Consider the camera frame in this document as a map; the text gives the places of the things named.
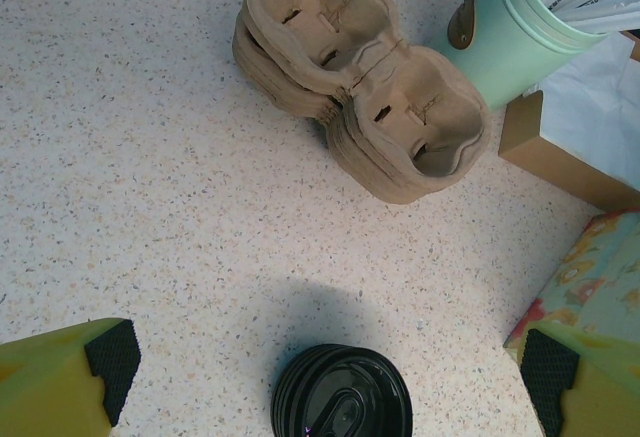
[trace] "countertop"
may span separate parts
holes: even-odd
[[[462,0],[395,0],[425,43]],[[385,205],[239,72],[241,0],[1,0],[0,341],[133,319],[114,436],[271,435],[320,342],[389,357],[416,437],[539,436],[501,344],[595,210],[496,155]]]

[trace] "tissue box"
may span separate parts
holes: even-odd
[[[589,223],[505,342],[514,359],[539,320],[640,341],[640,210]]]
[[[640,39],[631,58],[640,62]],[[498,155],[604,211],[640,206],[640,192],[608,176],[540,136],[543,94],[507,106]]]

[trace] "yellow-green object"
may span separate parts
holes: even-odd
[[[639,341],[638,249],[640,209],[594,217],[505,342],[513,360],[538,320]]]
[[[108,436],[139,362],[117,318],[0,345],[0,436]]]
[[[518,363],[546,437],[640,436],[640,344],[535,322]]]

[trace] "cardboard box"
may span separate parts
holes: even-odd
[[[631,57],[640,62],[640,39]],[[640,207],[640,192],[540,137],[542,91],[507,106],[498,155],[604,211]]]

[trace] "white paper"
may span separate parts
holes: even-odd
[[[640,190],[640,63],[621,34],[551,74],[540,135],[599,171]]]

